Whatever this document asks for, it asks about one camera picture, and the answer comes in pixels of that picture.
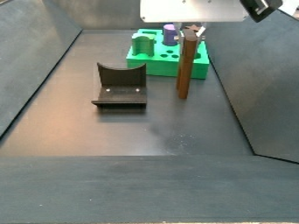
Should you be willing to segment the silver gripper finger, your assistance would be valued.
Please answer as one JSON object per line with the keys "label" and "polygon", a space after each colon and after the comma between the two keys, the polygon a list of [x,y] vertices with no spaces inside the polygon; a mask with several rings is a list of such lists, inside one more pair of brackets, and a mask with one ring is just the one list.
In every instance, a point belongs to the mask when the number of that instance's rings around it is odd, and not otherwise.
{"label": "silver gripper finger", "polygon": [[183,35],[182,35],[182,22],[174,22],[174,28],[175,28],[175,32],[176,32],[176,40],[182,41],[183,40]]}
{"label": "silver gripper finger", "polygon": [[204,39],[203,36],[204,36],[206,29],[207,29],[207,23],[202,23],[200,24],[200,29],[196,32],[196,36],[198,36],[199,41],[202,41]]}

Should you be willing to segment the white gripper body one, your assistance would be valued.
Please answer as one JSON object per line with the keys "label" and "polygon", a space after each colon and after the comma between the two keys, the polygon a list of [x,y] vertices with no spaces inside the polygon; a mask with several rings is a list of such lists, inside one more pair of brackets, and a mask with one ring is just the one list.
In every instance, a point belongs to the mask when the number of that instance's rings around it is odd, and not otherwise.
{"label": "white gripper body one", "polygon": [[239,0],[140,0],[146,23],[239,22],[247,15]]}

